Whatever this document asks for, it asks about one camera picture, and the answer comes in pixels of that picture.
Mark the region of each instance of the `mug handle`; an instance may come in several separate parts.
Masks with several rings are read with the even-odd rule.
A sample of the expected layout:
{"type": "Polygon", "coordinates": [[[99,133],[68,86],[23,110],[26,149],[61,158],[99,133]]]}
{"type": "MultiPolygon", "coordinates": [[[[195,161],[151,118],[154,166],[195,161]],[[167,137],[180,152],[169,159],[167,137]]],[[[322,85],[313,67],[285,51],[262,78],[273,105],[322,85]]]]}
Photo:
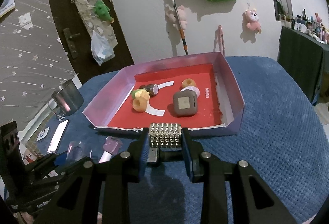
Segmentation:
{"type": "Polygon", "coordinates": [[[51,101],[51,99],[47,102],[47,105],[48,105],[48,108],[54,113],[54,115],[56,116],[62,116],[62,115],[65,115],[65,114],[56,114],[55,113],[55,109],[58,108],[58,106],[56,106],[54,109],[52,109],[50,106],[49,106],[49,102],[51,101]]]}

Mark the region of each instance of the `red paper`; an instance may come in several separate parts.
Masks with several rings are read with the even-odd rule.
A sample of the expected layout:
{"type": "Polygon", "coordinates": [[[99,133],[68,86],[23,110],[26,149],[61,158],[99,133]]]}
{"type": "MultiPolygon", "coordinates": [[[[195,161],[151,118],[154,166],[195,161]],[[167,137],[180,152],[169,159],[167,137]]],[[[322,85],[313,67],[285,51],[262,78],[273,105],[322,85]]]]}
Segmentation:
{"type": "Polygon", "coordinates": [[[141,85],[159,85],[168,81],[174,81],[172,86],[161,88],[158,95],[150,99],[152,107],[165,110],[164,115],[155,116],[146,112],[136,112],[132,107],[133,98],[129,96],[109,122],[108,127],[132,129],[149,127],[151,123],[179,123],[183,127],[205,128],[222,124],[222,113],[219,109],[212,64],[137,74],[135,80],[134,90],[141,85]],[[198,112],[193,116],[177,117],[174,113],[172,97],[177,91],[182,89],[182,81],[187,78],[192,78],[200,90],[198,112]]]}

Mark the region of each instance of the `doorway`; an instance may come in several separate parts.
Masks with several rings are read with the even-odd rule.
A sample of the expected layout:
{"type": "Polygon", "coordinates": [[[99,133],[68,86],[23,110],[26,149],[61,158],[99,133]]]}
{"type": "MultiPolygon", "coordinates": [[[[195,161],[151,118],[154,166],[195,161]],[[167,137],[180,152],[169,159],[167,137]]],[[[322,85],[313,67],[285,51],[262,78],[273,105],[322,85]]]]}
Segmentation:
{"type": "Polygon", "coordinates": [[[90,47],[91,38],[83,24],[75,3],[71,0],[49,0],[54,23],[60,40],[65,51],[68,52],[68,58],[75,72],[78,74],[78,78],[82,84],[94,76],[120,70],[125,66],[134,64],[112,1],[102,1],[104,1],[105,5],[110,8],[110,15],[115,19],[111,26],[113,27],[118,44],[114,48],[115,57],[99,66],[92,56],[90,47]],[[72,35],[78,33],[80,34],[80,36],[73,40],[77,50],[77,56],[75,59],[73,59],[70,54],[70,50],[64,36],[63,29],[65,28],[70,28],[72,35]]]}

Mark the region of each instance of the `screw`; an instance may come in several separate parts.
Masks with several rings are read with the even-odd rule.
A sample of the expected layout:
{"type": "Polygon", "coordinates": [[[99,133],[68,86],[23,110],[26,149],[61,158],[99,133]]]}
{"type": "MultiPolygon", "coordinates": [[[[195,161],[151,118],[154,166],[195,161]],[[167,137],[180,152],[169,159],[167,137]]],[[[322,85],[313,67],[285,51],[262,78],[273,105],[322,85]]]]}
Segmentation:
{"type": "Polygon", "coordinates": [[[247,166],[248,166],[248,162],[245,161],[245,160],[240,160],[240,161],[239,161],[239,166],[247,167],[247,166]]]}
{"type": "Polygon", "coordinates": [[[203,152],[203,153],[201,153],[201,156],[202,156],[203,158],[206,158],[206,159],[208,159],[208,158],[210,158],[210,157],[211,157],[211,153],[208,153],[208,152],[203,152]]]}
{"type": "Polygon", "coordinates": [[[93,166],[92,161],[86,161],[86,162],[83,164],[83,167],[84,167],[84,168],[91,168],[92,166],[93,166]]]}
{"type": "Polygon", "coordinates": [[[122,158],[128,158],[130,156],[130,152],[122,152],[122,153],[120,153],[120,156],[122,158]]]}

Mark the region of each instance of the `orange donut-shaped object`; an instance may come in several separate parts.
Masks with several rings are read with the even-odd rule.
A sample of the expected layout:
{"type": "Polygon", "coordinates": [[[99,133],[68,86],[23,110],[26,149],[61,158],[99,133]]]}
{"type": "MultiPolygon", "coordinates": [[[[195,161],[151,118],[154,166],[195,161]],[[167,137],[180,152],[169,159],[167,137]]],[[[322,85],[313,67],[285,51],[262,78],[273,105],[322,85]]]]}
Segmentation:
{"type": "Polygon", "coordinates": [[[196,87],[195,81],[193,79],[191,79],[191,78],[185,79],[182,82],[182,88],[186,88],[188,86],[194,86],[194,87],[196,87]]]}
{"type": "Polygon", "coordinates": [[[133,108],[137,112],[145,112],[147,107],[147,100],[143,97],[138,97],[133,100],[133,108]]]}

